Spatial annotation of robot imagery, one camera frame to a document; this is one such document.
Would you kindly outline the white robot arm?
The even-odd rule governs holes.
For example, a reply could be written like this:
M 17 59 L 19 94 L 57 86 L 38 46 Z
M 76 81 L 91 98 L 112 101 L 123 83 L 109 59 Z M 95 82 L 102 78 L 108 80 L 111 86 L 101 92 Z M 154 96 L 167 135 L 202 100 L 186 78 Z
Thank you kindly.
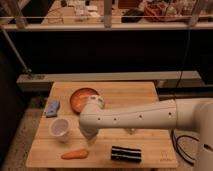
M 194 171 L 213 171 L 213 98 L 171 99 L 105 109 L 98 95 L 88 98 L 79 129 L 88 140 L 103 128 L 179 129 L 199 134 Z

